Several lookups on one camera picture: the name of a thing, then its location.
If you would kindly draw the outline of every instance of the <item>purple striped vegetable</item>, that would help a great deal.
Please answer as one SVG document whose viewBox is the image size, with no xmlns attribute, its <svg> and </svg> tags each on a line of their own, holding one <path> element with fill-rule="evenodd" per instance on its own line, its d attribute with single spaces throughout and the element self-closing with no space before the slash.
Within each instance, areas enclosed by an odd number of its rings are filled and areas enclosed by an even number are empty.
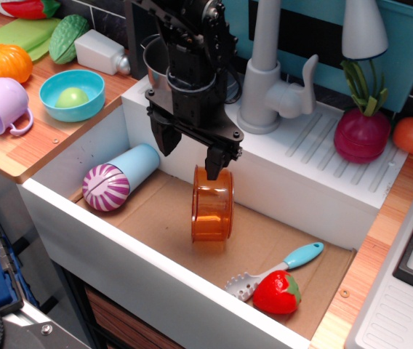
<svg viewBox="0 0 413 349">
<path fill-rule="evenodd" d="M 91 169 L 82 183 L 85 201 L 98 211 L 112 211 L 120 207 L 129 196 L 127 177 L 115 166 L 98 165 Z"/>
</svg>

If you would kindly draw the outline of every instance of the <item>toy kitchen sink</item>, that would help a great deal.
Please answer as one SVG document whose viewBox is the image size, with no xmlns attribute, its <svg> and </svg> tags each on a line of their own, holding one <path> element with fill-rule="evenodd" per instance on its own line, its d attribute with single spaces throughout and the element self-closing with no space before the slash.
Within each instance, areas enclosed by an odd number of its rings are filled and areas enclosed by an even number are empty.
<svg viewBox="0 0 413 349">
<path fill-rule="evenodd" d="M 281 120 L 269 135 L 246 133 L 234 176 L 233 230 L 225 243 L 191 241 L 192 181 L 206 147 L 183 137 L 127 202 L 92 210 L 81 184 L 94 166 L 147 143 L 148 79 L 122 105 L 19 186 L 37 231 L 59 265 L 186 348 L 307 348 L 390 190 L 406 154 L 389 143 L 368 165 L 343 161 L 332 137 L 342 112 L 319 104 Z M 234 120 L 238 105 L 227 107 Z M 222 288 L 260 273 L 293 249 L 325 243 L 291 270 L 302 292 L 291 316 L 269 316 Z"/>
</svg>

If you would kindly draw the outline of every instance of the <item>toy strawberry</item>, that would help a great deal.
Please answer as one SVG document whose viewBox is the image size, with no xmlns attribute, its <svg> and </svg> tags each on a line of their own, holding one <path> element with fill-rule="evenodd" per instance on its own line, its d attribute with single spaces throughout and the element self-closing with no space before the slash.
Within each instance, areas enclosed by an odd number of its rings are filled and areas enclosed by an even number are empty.
<svg viewBox="0 0 413 349">
<path fill-rule="evenodd" d="M 266 276 L 253 295 L 253 304 L 257 308 L 274 314 L 296 311 L 300 300 L 297 282 L 284 270 L 273 271 Z"/>
</svg>

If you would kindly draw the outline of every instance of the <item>red pepper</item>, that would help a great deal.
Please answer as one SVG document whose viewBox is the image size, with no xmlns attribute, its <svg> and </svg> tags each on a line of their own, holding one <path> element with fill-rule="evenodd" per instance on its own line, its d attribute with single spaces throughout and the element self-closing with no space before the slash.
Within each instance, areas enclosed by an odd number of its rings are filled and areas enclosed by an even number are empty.
<svg viewBox="0 0 413 349">
<path fill-rule="evenodd" d="M 25 0 L 2 2 L 1 7 L 11 16 L 24 20 L 52 17 L 61 4 L 55 0 Z"/>
<path fill-rule="evenodd" d="M 284 270 L 273 271 L 266 276 L 253 294 L 253 304 L 258 309 L 274 314 L 296 311 L 300 300 L 299 286 Z"/>
</svg>

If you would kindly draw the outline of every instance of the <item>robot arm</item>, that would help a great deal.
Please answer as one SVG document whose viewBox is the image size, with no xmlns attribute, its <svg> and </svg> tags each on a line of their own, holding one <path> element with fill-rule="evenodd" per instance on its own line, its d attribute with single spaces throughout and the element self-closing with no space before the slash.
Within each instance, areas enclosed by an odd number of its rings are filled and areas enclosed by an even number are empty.
<svg viewBox="0 0 413 349">
<path fill-rule="evenodd" d="M 241 155 L 242 131 L 224 111 L 228 66 L 237 38 L 220 0 L 133 0 L 156 16 L 168 48 L 171 91 L 150 89 L 148 115 L 160 151 L 168 156 L 182 134 L 208 147 L 209 180 Z"/>
</svg>

